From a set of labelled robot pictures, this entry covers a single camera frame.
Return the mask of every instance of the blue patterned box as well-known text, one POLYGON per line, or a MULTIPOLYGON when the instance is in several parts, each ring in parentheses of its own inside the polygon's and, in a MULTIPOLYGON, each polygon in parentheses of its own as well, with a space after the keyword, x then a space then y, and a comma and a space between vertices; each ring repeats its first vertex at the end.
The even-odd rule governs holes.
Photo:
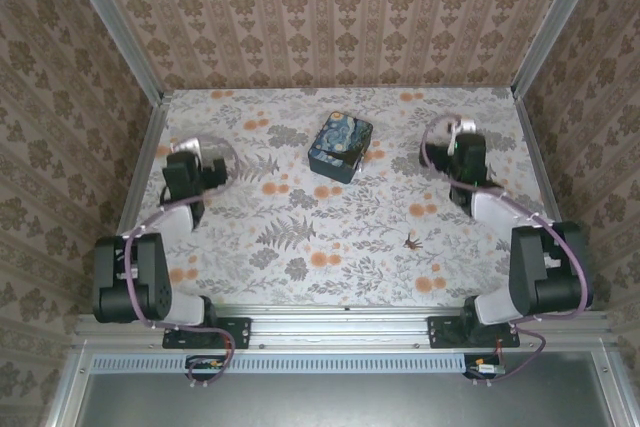
POLYGON ((348 184, 371 142, 373 125, 333 112, 309 149, 309 166, 317 174, 348 184))

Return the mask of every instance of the robotic arm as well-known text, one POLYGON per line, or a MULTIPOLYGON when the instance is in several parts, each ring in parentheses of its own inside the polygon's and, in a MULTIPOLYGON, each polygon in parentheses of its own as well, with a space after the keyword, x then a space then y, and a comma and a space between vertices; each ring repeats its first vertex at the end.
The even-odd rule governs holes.
MULTIPOLYGON (((510 334, 509 322, 576 309, 582 296, 580 280, 567 254, 553 237, 531 217, 504 202, 501 199, 504 189, 487 180, 486 141, 477 133, 475 123, 459 119, 449 124, 448 131, 449 145, 427 143, 428 159, 425 160, 421 152, 420 161, 453 181, 449 198, 467 215, 488 225, 508 242, 511 258, 507 286, 467 298, 459 317, 430 319, 431 346, 492 347, 496 336, 502 337, 506 344, 511 341, 517 346, 519 340, 517 335, 510 334), (479 190, 471 192, 459 187, 459 183, 479 190)), ((580 264, 585 265, 585 241, 577 224, 545 220, 580 264)), ((593 292, 588 277, 587 281, 589 306, 593 292)))
MULTIPOLYGON (((163 190, 161 204, 200 196, 205 190, 226 183, 224 160, 216 159, 213 167, 203 167, 197 139, 175 145, 172 150, 167 166, 162 169, 170 200, 164 199, 163 190)), ((134 239, 131 270, 138 303, 147 319, 215 326, 216 314, 210 299, 172 289, 165 257, 167 249, 198 226, 204 210, 202 201, 173 208, 148 225, 144 235, 134 239)), ((124 245, 128 236, 129 232, 103 237, 96 243, 93 313, 98 322, 137 320, 125 283, 124 245)))

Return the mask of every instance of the damask wallpaper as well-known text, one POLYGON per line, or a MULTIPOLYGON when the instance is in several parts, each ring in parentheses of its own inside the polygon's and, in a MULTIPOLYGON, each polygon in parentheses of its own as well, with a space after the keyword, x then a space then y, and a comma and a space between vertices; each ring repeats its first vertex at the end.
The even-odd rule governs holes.
POLYGON ((640 0, 580 0, 525 104, 640 391, 640 0))
POLYGON ((115 0, 167 90, 511 84, 552 0, 115 0))
POLYGON ((0 425, 37 425, 149 105, 89 0, 0 1, 0 425))

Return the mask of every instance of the floral tablecloth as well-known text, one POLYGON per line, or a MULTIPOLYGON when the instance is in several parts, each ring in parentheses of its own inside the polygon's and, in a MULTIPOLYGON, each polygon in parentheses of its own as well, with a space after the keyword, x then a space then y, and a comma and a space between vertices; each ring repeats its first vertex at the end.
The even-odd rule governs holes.
POLYGON ((223 137, 240 171, 167 252, 177 289, 233 304, 461 305, 506 283, 509 249, 418 163, 425 124, 448 112, 476 120, 492 177, 542 212, 506 88, 190 90, 174 93, 139 218, 157 208, 171 142, 223 137), (307 150, 334 111, 374 126, 349 185, 309 170, 307 150))

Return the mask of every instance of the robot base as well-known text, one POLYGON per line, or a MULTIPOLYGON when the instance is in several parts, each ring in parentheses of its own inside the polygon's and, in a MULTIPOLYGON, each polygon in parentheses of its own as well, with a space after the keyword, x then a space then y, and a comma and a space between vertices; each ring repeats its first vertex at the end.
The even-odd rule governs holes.
POLYGON ((432 349, 520 347, 518 334, 511 333, 507 323, 483 325, 475 310, 475 297, 465 300, 460 315, 456 317, 429 317, 429 345, 432 349))
MULTIPOLYGON (((218 317, 216 327, 231 334, 237 350, 249 348, 251 339, 250 317, 218 317)), ((184 330, 165 330, 162 338, 163 349, 225 349, 224 339, 218 334, 208 332, 187 332, 184 330)))

